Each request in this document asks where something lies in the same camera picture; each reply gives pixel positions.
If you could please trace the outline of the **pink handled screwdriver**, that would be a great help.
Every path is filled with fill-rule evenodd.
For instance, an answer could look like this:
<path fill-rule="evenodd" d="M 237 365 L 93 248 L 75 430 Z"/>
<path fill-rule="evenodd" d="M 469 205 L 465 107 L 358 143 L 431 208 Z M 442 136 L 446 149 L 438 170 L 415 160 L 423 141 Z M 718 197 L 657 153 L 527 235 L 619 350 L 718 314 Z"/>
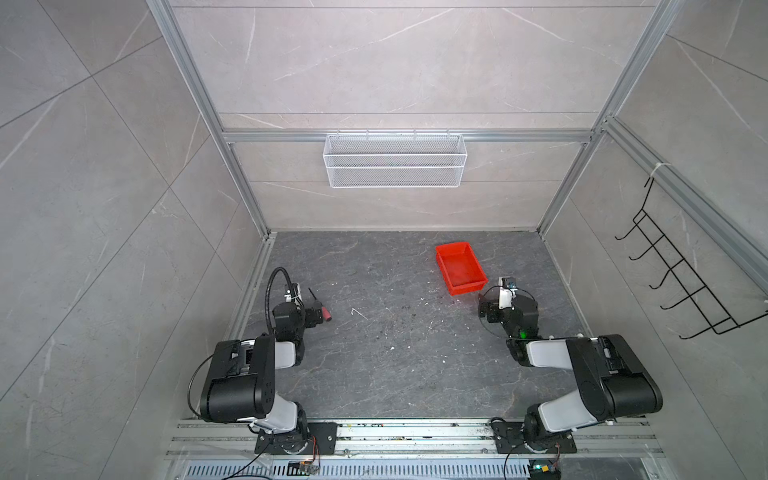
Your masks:
<path fill-rule="evenodd" d="M 317 296 L 315 295 L 315 293 L 312 291 L 311 288 L 309 288 L 308 291 L 310 292 L 313 298 L 311 311 L 315 317 L 314 323 L 320 324 L 320 323 L 330 322 L 332 320 L 332 315 L 330 311 L 317 298 Z"/>

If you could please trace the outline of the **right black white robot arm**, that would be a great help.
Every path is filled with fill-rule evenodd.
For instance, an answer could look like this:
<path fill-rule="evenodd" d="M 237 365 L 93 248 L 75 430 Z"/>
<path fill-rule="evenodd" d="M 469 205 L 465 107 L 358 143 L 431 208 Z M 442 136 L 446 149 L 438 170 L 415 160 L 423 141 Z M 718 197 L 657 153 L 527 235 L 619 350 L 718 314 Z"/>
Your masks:
<path fill-rule="evenodd" d="M 575 429 L 663 407 L 660 388 L 620 335 L 541 337 L 538 303 L 509 289 L 495 297 L 480 294 L 478 318 L 502 326 L 507 348 L 519 365 L 573 374 L 573 391 L 527 409 L 522 440 L 531 451 L 544 452 Z"/>

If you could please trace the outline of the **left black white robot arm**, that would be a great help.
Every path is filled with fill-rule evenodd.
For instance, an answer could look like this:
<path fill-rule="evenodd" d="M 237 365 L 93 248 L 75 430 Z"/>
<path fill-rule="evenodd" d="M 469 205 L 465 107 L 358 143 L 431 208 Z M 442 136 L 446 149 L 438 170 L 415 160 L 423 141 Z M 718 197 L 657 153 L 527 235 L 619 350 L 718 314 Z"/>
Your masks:
<path fill-rule="evenodd" d="M 266 441 L 289 454 L 310 441 L 303 407 L 281 397 L 276 372 L 300 365 L 304 333 L 331 319 L 318 300 L 308 305 L 283 302 L 272 310 L 274 331 L 249 340 L 216 345 L 203 383 L 200 417 L 211 423 L 246 423 Z"/>

